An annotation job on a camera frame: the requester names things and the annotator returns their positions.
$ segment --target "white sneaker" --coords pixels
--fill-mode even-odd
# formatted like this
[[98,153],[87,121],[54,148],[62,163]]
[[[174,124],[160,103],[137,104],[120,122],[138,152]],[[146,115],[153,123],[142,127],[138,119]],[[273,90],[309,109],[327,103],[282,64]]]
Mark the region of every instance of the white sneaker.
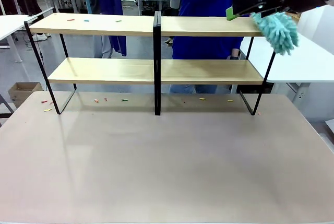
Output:
[[33,38],[34,42],[47,40],[47,36],[45,34],[39,35],[37,33],[34,33],[32,35],[32,38]]

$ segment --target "microfiber duster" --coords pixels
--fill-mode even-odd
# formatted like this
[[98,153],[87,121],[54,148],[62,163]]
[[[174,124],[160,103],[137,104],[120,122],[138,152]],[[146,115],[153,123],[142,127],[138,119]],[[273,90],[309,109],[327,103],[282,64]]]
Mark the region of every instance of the microfiber duster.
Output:
[[251,17],[276,53],[291,55],[290,51],[298,46],[297,25],[290,16],[276,13],[261,18],[261,13],[253,13]]

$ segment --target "dark pants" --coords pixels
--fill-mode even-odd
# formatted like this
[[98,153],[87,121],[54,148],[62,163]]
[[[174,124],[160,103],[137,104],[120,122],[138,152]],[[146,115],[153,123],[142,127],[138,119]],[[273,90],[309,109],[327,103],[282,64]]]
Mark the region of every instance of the dark pants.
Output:
[[[37,0],[26,0],[27,2],[27,7],[26,7],[26,4],[25,4],[25,0],[17,0],[17,3],[19,4],[20,8],[21,8],[21,11],[26,14],[26,15],[35,15],[35,14],[39,14],[42,9],[39,7],[38,3],[37,3]],[[44,16],[43,15],[40,15],[38,16],[38,19],[35,20],[35,22],[43,19]]]

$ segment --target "wooden shelf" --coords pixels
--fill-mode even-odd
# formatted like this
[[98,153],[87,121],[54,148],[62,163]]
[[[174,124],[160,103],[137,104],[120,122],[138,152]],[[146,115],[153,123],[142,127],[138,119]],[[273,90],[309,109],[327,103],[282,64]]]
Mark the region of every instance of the wooden shelf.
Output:
[[49,76],[52,83],[153,84],[153,61],[65,58]]
[[149,16],[54,13],[31,25],[30,30],[33,33],[151,37],[153,20],[154,17]]
[[[53,83],[153,85],[153,60],[66,58],[49,76]],[[162,60],[162,84],[261,84],[249,61]]]
[[162,36],[255,37],[263,36],[252,18],[227,21],[222,17],[161,17]]
[[259,85],[263,78],[244,60],[162,60],[163,84]]

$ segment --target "blue shirt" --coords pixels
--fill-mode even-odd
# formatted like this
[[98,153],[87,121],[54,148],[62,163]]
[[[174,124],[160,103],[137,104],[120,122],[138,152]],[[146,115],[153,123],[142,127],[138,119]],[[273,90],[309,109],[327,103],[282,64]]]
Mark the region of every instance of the blue shirt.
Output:
[[[181,0],[179,16],[226,17],[232,0]],[[173,58],[182,60],[225,60],[239,49],[240,37],[175,37]]]

